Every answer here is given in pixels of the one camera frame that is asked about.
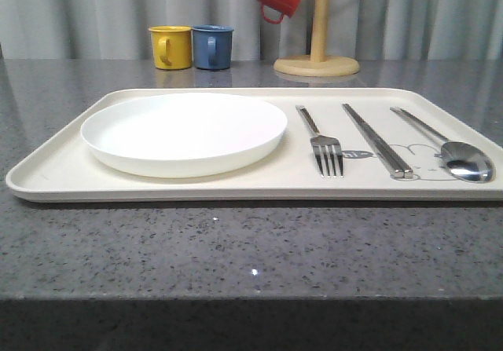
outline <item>gray speckled countertop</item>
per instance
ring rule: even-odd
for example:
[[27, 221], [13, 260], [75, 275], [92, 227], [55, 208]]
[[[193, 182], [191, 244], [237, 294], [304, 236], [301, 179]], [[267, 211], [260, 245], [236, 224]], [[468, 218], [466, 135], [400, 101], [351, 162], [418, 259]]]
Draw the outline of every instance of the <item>gray speckled countertop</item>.
[[265, 62], [165, 72], [149, 60], [0, 60], [0, 299], [445, 298], [501, 308], [501, 202], [36, 204], [6, 187], [18, 161], [106, 93], [127, 88], [402, 88], [503, 145], [501, 62], [361, 66], [323, 80], [279, 75]]

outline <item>blue mug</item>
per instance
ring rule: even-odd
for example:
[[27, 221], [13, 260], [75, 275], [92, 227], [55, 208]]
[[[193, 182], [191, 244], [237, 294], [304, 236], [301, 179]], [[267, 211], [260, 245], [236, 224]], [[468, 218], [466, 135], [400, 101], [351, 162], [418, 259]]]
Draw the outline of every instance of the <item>blue mug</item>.
[[204, 70], [225, 70], [230, 67], [233, 46], [231, 27], [198, 25], [192, 28], [194, 65]]

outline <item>fork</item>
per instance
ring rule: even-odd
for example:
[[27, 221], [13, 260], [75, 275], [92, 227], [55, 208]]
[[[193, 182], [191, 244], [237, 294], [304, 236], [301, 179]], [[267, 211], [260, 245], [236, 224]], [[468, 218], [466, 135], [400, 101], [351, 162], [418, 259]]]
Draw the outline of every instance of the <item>fork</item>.
[[320, 134], [320, 130], [314, 123], [306, 107], [296, 105], [296, 109], [305, 119], [310, 132], [314, 135], [311, 139], [314, 157], [322, 177], [342, 177], [343, 176], [343, 152], [339, 140], [334, 137], [326, 137]]

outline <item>yellow mug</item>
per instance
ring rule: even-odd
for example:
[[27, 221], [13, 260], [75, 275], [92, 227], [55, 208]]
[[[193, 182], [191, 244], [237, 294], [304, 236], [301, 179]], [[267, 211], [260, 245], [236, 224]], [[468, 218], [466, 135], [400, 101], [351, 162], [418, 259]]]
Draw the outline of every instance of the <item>yellow mug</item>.
[[192, 66], [191, 27], [150, 27], [154, 63], [161, 70], [181, 70]]

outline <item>plate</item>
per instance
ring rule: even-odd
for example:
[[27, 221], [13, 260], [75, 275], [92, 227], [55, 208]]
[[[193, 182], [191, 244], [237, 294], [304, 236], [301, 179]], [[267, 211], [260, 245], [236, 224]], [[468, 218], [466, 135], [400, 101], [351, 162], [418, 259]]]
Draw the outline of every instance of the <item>plate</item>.
[[176, 93], [112, 105], [80, 135], [102, 163], [149, 177], [199, 177], [252, 164], [278, 145], [287, 118], [251, 97]]

